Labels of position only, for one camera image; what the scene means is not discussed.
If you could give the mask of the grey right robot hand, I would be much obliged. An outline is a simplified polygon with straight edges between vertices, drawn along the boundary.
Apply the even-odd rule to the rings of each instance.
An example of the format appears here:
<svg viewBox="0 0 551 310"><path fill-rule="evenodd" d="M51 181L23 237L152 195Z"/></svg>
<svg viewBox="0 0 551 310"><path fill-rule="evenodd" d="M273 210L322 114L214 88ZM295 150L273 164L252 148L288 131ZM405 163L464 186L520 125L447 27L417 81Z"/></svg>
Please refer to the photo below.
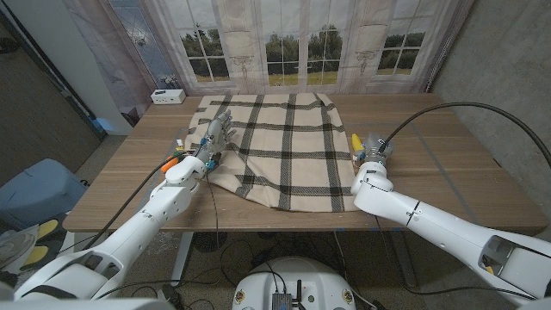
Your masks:
<svg viewBox="0 0 551 310"><path fill-rule="evenodd" d="M365 140L353 133L351 144L354 151L352 159L357 166L365 162L376 162L385 166L394 150L393 143L386 142L378 133L370 133Z"/></svg>

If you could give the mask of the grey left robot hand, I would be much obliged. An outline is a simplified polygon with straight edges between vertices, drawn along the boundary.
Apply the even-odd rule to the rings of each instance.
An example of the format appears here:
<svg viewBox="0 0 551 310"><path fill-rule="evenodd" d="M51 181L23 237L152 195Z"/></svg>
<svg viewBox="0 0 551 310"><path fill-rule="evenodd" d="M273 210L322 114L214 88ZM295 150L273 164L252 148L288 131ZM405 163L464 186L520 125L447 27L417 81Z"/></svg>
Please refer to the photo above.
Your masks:
<svg viewBox="0 0 551 310"><path fill-rule="evenodd" d="M220 164L221 152L235 133L236 130L232 129L231 110L227 109L209 123L193 156L200 159L208 171L215 169Z"/></svg>

